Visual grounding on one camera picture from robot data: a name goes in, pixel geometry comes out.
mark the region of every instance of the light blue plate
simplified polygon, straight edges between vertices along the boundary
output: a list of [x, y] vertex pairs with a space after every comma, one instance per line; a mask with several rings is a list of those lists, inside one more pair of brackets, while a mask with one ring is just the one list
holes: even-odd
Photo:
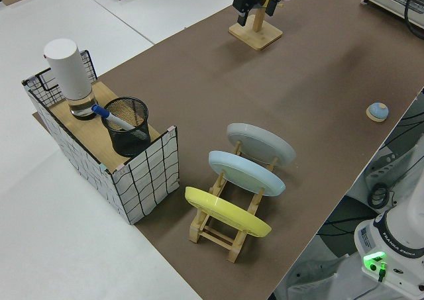
[[209, 165], [217, 174], [224, 172], [224, 178], [253, 193], [265, 189], [264, 196], [278, 196], [286, 185], [278, 176], [250, 160], [223, 151], [209, 153]]
[[227, 127], [227, 136], [234, 146], [241, 141], [243, 154], [265, 164], [270, 164], [277, 157], [275, 165], [285, 166], [296, 157], [295, 150], [286, 141], [257, 126], [232, 123]]

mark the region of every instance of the grid pattern box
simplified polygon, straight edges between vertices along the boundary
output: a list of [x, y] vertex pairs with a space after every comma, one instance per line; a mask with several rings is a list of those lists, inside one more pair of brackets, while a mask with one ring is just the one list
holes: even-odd
[[[81, 52], [90, 82], [97, 80], [89, 52]], [[48, 68], [23, 81], [46, 128], [79, 174], [131, 225], [180, 186], [178, 132], [171, 126], [145, 151], [109, 171], [49, 109], [64, 99]]]

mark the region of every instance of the green light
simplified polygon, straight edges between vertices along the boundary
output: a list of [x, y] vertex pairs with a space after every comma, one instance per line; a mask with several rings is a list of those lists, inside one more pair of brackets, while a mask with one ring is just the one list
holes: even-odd
[[370, 267], [370, 265], [372, 264], [372, 261], [380, 261], [382, 258], [386, 257], [386, 253], [385, 252], [375, 252], [373, 254], [369, 254], [369, 255], [365, 255], [364, 256], [364, 264], [367, 268]]
[[375, 252], [373, 254], [365, 255], [364, 256], [364, 261], [367, 262], [367, 261], [373, 260], [375, 258], [384, 258], [384, 257], [386, 257], [386, 253], [385, 252]]

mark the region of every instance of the marker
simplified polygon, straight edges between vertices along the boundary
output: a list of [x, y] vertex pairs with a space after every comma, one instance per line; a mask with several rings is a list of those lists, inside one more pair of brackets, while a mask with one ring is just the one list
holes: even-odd
[[120, 128], [128, 131], [135, 128], [135, 126], [130, 125], [127, 121], [122, 120], [121, 118], [112, 115], [108, 110], [100, 107], [99, 105], [93, 105], [91, 107], [91, 110], [94, 113], [97, 113], [98, 115], [101, 115], [102, 118], [105, 118], [106, 120], [111, 121], [112, 123], [115, 123]]

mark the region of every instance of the blue marker cap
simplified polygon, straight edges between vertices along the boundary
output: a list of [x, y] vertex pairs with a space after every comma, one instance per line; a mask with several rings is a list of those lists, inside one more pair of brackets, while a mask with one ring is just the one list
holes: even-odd
[[107, 111], [106, 109], [100, 107], [99, 105], [93, 105], [91, 106], [91, 110], [94, 113], [97, 113], [98, 115], [101, 115], [103, 118], [107, 118], [110, 114], [109, 111]]

